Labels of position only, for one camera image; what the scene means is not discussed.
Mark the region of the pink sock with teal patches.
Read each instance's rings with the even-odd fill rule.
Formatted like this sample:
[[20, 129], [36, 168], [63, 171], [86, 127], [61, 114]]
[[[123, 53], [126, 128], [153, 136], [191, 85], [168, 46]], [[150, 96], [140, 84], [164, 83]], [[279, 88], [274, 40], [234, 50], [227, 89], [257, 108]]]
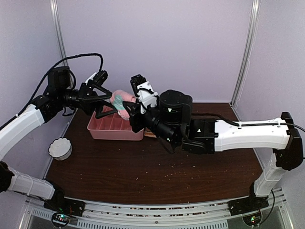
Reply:
[[136, 102], [136, 97], [123, 90], [116, 90], [112, 93], [110, 103], [118, 110], [119, 116], [124, 120], [129, 120], [129, 114], [123, 106], [123, 102]]

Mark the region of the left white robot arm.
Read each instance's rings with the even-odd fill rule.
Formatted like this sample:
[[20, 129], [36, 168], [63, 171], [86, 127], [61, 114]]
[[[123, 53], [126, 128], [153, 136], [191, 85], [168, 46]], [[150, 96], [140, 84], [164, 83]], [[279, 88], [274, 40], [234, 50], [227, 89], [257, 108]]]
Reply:
[[[94, 73], [79, 89], [70, 85], [70, 79], [75, 76], [68, 66], [52, 67], [46, 76], [48, 85], [44, 93], [31, 99], [21, 114], [16, 115], [0, 129], [1, 159], [27, 134], [49, 122], [66, 107], [81, 109], [87, 115], [95, 114], [97, 119], [117, 112], [116, 108], [105, 113], [102, 111], [104, 106], [113, 107], [107, 101], [112, 93], [102, 86], [108, 78], [105, 70]], [[44, 201], [49, 200], [58, 212], [64, 212], [69, 206], [60, 188], [44, 179], [21, 173], [3, 161], [0, 163], [0, 190], [15, 191]]]

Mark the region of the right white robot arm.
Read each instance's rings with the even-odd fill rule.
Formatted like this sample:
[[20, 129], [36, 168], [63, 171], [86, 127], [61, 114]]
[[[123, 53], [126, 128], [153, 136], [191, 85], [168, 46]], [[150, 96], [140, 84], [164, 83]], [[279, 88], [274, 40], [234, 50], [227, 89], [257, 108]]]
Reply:
[[157, 95], [150, 89], [138, 89], [137, 94], [135, 102], [123, 102], [132, 130], [151, 130], [171, 154], [177, 149], [194, 154], [244, 148], [273, 150], [269, 164], [243, 199], [247, 210], [265, 202], [284, 173], [303, 162], [302, 128], [288, 112], [272, 120], [235, 122], [219, 114], [192, 113], [192, 98], [178, 91]]

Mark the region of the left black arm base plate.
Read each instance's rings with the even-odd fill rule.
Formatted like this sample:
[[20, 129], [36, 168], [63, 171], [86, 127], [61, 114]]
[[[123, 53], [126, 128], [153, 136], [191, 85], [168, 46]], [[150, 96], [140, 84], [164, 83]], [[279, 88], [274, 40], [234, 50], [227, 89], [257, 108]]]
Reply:
[[85, 202], [70, 198], [63, 198], [63, 200], [43, 199], [43, 202], [45, 208], [64, 213], [68, 216], [81, 217], [85, 209]]

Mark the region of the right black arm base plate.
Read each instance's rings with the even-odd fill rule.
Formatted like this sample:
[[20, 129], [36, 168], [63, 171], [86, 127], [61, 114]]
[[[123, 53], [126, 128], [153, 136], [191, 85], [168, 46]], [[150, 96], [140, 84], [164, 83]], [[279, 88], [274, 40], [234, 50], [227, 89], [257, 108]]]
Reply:
[[269, 206], [267, 198], [245, 197], [231, 200], [228, 203], [231, 216], [256, 211]]

